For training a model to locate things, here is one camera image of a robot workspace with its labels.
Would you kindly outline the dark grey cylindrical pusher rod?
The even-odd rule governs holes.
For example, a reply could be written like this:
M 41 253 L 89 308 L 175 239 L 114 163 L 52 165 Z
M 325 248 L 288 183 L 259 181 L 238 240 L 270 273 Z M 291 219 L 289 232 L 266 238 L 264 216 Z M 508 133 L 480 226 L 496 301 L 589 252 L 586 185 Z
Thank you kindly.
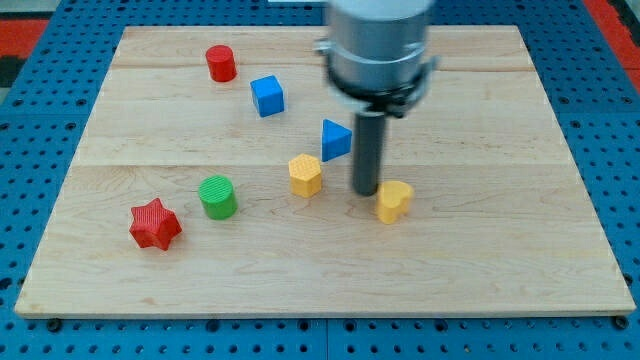
M 353 124 L 352 187 L 361 196 L 377 192 L 385 139 L 386 117 L 357 113 Z

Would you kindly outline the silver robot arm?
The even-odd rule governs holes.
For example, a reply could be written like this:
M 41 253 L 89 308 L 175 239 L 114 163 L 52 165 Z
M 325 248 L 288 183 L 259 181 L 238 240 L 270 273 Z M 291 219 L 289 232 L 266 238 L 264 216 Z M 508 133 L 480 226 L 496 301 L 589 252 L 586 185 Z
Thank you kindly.
M 404 117 L 425 95 L 435 58 L 426 60 L 434 0 L 332 0 L 327 37 L 316 42 L 326 79 L 354 112 L 352 189 L 379 186 L 386 120 Z

